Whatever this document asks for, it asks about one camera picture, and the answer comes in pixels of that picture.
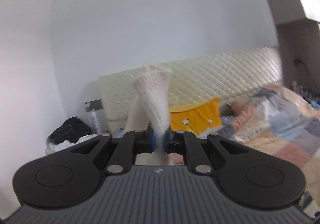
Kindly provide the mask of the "cream quilted headboard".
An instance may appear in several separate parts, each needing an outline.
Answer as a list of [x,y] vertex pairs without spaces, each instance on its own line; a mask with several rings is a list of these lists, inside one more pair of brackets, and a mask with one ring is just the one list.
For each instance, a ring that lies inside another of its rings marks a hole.
[[[248,97],[268,84],[282,84],[277,46],[214,53],[162,64],[172,70],[169,104],[178,106],[219,97],[225,102]],[[100,76],[99,92],[111,133],[125,128],[136,92],[132,81],[143,71],[136,68]]]

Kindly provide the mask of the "white spray bottle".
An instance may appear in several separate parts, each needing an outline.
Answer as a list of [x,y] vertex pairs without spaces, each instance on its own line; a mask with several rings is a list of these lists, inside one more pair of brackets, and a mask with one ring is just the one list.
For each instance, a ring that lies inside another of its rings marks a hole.
[[97,112],[92,109],[91,110],[91,118],[92,118],[92,124],[93,124],[93,128],[95,130],[95,132],[100,135],[101,134],[101,126],[99,123],[99,118],[97,116]]

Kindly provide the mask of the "yellow crown pillow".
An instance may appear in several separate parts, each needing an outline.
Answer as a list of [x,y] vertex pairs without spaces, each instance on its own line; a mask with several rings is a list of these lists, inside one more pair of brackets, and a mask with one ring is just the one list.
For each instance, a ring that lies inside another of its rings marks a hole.
[[201,136],[208,129],[221,126],[220,99],[206,102],[171,106],[170,126],[174,131],[184,130]]

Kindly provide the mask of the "white clothes pile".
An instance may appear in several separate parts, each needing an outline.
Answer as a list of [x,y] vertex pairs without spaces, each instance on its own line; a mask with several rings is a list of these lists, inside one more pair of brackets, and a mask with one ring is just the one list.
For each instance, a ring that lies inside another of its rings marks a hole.
[[46,153],[46,155],[50,155],[50,154],[59,152],[61,150],[70,148],[70,147],[72,147],[74,145],[80,144],[82,142],[88,141],[90,139],[93,139],[93,138],[95,138],[97,136],[98,136],[97,134],[91,134],[91,135],[82,136],[75,143],[71,143],[69,140],[65,140],[65,141],[63,141],[62,143],[59,143],[59,144],[54,144],[53,142],[48,142],[45,153]]

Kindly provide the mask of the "small items on bedside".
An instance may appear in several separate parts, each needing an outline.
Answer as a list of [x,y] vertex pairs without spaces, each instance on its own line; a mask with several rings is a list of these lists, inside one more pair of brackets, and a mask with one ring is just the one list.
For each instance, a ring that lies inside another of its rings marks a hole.
[[296,94],[302,96],[314,109],[319,110],[319,93],[304,88],[302,85],[299,85],[296,81],[293,81],[291,83],[291,90]]

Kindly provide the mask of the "grey wall socket panel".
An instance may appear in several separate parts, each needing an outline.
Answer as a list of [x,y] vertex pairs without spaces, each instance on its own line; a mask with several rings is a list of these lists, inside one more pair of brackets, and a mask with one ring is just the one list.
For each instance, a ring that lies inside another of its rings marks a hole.
[[94,111],[103,110],[103,104],[100,99],[85,102],[84,107],[86,112],[91,112],[92,110]]

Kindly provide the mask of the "black clothes pile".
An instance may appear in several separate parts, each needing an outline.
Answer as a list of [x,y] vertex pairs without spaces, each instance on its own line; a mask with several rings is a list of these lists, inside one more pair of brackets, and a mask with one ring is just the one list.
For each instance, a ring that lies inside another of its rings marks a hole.
[[78,117],[71,117],[48,136],[48,143],[60,144],[64,141],[76,143],[81,137],[93,134],[92,129]]

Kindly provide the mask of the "patchwork plaid duvet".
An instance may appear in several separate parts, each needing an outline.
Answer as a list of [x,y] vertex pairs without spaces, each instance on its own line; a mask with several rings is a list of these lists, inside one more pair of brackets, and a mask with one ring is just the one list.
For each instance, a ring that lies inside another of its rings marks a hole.
[[319,112],[293,91],[267,85],[231,104],[220,102],[221,126],[209,132],[278,157],[306,176],[306,191],[319,203]]

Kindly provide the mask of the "cream striped knit sweater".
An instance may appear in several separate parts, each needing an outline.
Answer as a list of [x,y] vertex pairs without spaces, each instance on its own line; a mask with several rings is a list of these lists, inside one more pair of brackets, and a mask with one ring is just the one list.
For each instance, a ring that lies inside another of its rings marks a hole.
[[155,151],[136,157],[136,165],[173,165],[164,151],[164,134],[170,126],[168,91],[172,71],[159,65],[145,65],[133,80],[136,97],[127,119],[125,132],[146,130],[152,126],[155,134]]

